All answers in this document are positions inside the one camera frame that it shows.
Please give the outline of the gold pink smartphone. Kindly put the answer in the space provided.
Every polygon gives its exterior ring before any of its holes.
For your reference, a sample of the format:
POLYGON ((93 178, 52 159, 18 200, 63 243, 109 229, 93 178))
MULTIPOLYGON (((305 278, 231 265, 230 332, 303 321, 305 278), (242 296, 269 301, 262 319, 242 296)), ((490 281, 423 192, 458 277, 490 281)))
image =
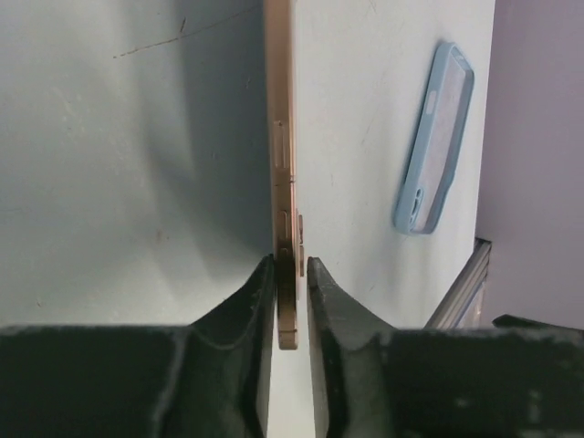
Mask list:
POLYGON ((297 300, 305 275, 303 218, 297 209, 294 3, 263 2, 278 345, 298 346, 297 300))

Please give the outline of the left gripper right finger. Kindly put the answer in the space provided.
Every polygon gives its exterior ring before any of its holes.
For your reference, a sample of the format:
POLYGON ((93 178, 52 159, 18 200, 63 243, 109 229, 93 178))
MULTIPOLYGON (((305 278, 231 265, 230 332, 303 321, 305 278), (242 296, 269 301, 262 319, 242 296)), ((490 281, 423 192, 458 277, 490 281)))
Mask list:
POLYGON ((503 316, 494 328, 398 329, 307 264, 319 437, 580 437, 583 334, 503 316))

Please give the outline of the phone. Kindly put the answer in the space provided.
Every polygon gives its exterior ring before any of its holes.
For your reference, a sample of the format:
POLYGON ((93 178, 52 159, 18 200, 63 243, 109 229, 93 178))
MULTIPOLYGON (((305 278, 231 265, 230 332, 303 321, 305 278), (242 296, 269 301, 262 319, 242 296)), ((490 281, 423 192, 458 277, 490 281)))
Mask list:
POLYGON ((429 235, 454 181, 475 73, 462 50, 442 42, 431 71, 410 159, 393 213, 403 235, 429 235))

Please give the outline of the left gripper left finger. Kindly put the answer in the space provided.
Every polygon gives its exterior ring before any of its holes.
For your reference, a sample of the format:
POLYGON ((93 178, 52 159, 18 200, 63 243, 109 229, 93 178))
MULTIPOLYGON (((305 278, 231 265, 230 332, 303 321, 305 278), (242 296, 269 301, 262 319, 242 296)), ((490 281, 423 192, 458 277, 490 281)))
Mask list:
POLYGON ((1 331, 4 437, 263 437, 275 262, 188 325, 1 331))

